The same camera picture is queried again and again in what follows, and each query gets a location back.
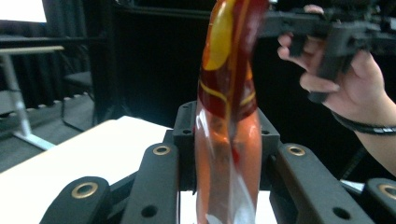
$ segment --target table surface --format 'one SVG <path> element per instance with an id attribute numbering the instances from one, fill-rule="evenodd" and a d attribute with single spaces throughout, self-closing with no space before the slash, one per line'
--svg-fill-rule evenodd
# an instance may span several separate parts
<path id="1" fill-rule="evenodd" d="M 167 128 L 141 119 L 106 121 L 0 174 L 0 223 L 38 223 L 73 180 L 100 176 L 110 185 L 138 170 L 147 147 Z M 257 223 L 276 223 L 268 192 L 259 195 Z M 180 223 L 195 222 L 195 196 L 181 194 Z"/>

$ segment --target wrist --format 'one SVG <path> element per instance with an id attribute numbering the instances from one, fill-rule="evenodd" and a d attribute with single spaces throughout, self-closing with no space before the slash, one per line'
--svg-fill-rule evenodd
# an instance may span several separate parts
<path id="1" fill-rule="evenodd" d="M 357 121 L 346 119 L 334 112 L 332 112 L 332 115 L 340 124 L 348 128 L 350 131 L 355 132 L 357 135 L 359 135 L 359 133 L 382 136 L 396 135 L 396 126 L 360 123 Z"/>
<path id="2" fill-rule="evenodd" d="M 396 104 L 386 94 L 383 94 L 370 103 L 356 107 L 353 113 L 341 116 L 359 123 L 396 126 Z"/>

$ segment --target black metal bracket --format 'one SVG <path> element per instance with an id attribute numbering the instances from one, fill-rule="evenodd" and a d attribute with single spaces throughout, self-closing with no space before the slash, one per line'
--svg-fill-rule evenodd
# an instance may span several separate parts
<path id="1" fill-rule="evenodd" d="M 66 186 L 41 223 L 55 223 L 53 220 L 73 220 L 70 223 L 178 223 L 179 192 L 195 190 L 196 185 L 193 152 L 195 104 L 190 102 L 179 108 L 175 129 L 166 133 L 163 143 L 146 150 L 138 172 L 112 185 L 110 190 L 98 191 L 91 196 L 101 196 L 99 198 L 107 201 L 87 204 L 83 200 L 90 197 L 73 198 L 70 192 L 88 181 L 80 179 L 82 183 L 75 181 Z M 260 119 L 263 145 L 260 189 L 271 190 L 270 202 L 278 223 L 396 222 L 395 181 L 371 179 L 362 192 L 348 190 L 309 148 L 282 144 L 279 133 L 262 112 Z M 108 187 L 106 182 L 97 183 Z M 62 215 L 65 211 L 76 210 L 75 204 L 81 204 L 78 212 L 67 213 L 73 216 Z M 92 208 L 106 204 L 106 210 Z"/>

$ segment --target black wristband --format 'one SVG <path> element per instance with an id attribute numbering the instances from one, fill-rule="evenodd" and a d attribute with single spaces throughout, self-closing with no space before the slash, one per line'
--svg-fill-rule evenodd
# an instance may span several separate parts
<path id="1" fill-rule="evenodd" d="M 351 131 L 359 133 L 368 133 L 375 135 L 396 135 L 396 126 L 381 126 L 375 124 L 359 123 L 350 119 L 341 117 L 340 115 L 332 112 L 334 118 L 340 122 L 344 127 Z"/>

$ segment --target metal ring insert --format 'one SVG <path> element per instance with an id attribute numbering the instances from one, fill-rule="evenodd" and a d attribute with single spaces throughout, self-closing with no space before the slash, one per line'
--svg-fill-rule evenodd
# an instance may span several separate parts
<path id="1" fill-rule="evenodd" d="M 152 152 L 157 155 L 157 156 L 163 156 L 168 154 L 171 151 L 170 147 L 166 147 L 166 146 L 159 146 L 159 147 L 155 147 L 154 149 L 152 149 Z"/>
<path id="2" fill-rule="evenodd" d="M 396 200 L 396 186 L 390 185 L 390 184 L 381 184 L 378 185 L 379 190 L 390 197 L 393 200 Z"/>
<path id="3" fill-rule="evenodd" d="M 77 185 L 73 189 L 72 196 L 76 199 L 88 198 L 93 195 L 98 190 L 98 188 L 98 184 L 94 182 L 85 182 Z"/>
<path id="4" fill-rule="evenodd" d="M 288 147 L 288 152 L 294 156 L 303 156 L 305 155 L 305 151 L 300 147 Z"/>

